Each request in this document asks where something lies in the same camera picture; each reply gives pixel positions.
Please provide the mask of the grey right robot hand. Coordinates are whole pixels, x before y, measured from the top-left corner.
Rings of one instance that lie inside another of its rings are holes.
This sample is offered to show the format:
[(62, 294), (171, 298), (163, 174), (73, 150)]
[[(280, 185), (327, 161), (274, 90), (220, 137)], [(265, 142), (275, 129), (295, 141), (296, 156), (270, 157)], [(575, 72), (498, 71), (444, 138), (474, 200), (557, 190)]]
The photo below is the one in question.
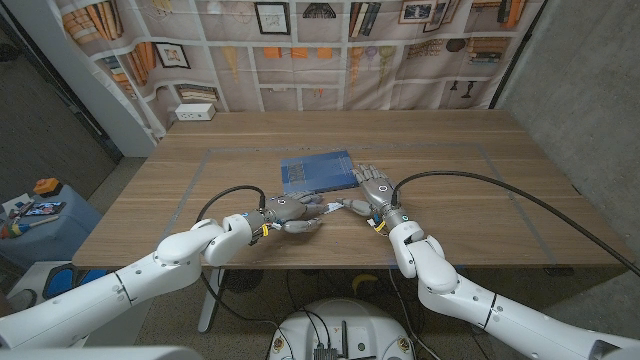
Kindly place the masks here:
[(378, 215), (390, 230), (409, 220), (409, 216), (402, 207), (392, 206), (391, 200), (395, 186), (386, 174), (380, 172), (374, 165), (363, 164), (353, 168), (352, 173), (366, 200), (337, 198), (337, 203), (363, 217), (372, 218)]

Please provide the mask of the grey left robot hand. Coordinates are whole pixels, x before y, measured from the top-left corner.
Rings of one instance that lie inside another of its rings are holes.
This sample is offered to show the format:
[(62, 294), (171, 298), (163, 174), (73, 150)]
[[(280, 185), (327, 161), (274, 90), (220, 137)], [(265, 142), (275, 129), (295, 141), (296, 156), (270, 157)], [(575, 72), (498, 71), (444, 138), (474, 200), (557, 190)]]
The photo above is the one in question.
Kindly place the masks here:
[(292, 192), (267, 200), (264, 218), (266, 223), (287, 233), (311, 232), (321, 225), (320, 215), (328, 208), (317, 193)]

